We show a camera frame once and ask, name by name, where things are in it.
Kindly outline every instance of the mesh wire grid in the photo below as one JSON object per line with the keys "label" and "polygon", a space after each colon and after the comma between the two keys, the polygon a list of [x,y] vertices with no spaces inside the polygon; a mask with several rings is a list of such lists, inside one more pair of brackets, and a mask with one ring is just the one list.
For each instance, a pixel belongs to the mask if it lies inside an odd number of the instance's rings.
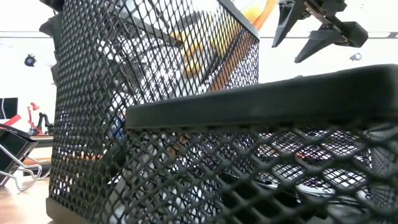
{"label": "mesh wire grid", "polygon": [[107,217],[120,209],[121,223],[396,223],[398,129],[364,124],[132,130],[124,192]]}
{"label": "mesh wire grid", "polygon": [[117,220],[106,211],[129,170],[128,106],[257,83],[259,40],[221,2],[65,1],[51,199]]}

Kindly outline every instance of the black mesh basket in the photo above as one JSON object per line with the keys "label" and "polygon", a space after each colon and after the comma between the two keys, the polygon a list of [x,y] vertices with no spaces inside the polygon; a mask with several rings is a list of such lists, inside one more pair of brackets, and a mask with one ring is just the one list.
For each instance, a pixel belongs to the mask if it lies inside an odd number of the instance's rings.
{"label": "black mesh basket", "polygon": [[129,223],[127,107],[257,84],[257,31],[229,0],[71,0],[62,17],[47,213]]}
{"label": "black mesh basket", "polygon": [[105,213],[397,223],[397,86],[398,66],[377,65],[132,106],[127,181]]}

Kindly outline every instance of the desk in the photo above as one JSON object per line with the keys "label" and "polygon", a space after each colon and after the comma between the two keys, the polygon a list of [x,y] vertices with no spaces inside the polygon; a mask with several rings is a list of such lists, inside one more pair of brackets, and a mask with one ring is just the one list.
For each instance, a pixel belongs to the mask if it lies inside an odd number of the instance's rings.
{"label": "desk", "polygon": [[[28,184],[32,177],[23,177],[16,172],[22,182]],[[0,220],[2,224],[55,224],[45,211],[45,199],[49,195],[49,178],[38,181],[33,187],[20,192],[15,182],[10,180],[0,187]]]}
{"label": "desk", "polygon": [[52,147],[53,136],[32,136],[30,138],[38,142],[36,148],[38,148],[38,147]]}

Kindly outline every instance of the red object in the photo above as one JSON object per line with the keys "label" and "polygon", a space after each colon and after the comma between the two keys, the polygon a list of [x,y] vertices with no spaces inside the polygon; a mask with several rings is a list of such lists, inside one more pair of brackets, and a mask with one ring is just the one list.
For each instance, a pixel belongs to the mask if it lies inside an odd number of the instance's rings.
{"label": "red object", "polygon": [[34,128],[37,131],[37,135],[45,135],[43,134],[42,130],[39,129],[38,127],[36,127],[36,125],[34,125],[33,121],[32,121],[32,112],[30,111],[30,106],[27,107],[27,112],[29,113],[29,120],[27,121],[32,128]]}
{"label": "red object", "polygon": [[38,109],[40,108],[40,107],[37,106],[35,103],[30,103],[30,105],[32,105],[32,110],[33,110],[33,111],[38,110]]}
{"label": "red object", "polygon": [[4,124],[8,125],[8,126],[12,126],[13,124],[15,124],[20,119],[21,119],[21,116],[19,114],[17,114],[15,116],[13,116],[11,119],[9,119],[8,121],[6,121]]}

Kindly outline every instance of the light fixture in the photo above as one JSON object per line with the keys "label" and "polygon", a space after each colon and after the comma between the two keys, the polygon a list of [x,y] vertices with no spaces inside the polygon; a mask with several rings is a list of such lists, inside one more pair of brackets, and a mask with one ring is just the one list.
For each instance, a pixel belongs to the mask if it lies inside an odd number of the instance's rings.
{"label": "light fixture", "polygon": [[353,61],[359,61],[359,60],[362,59],[362,55],[361,55],[361,53],[356,53],[356,54],[354,54],[353,56],[351,56],[349,59],[350,59],[352,62],[353,62]]}
{"label": "light fixture", "polygon": [[28,54],[25,58],[25,65],[28,67],[34,67],[36,63],[36,58],[32,54]]}

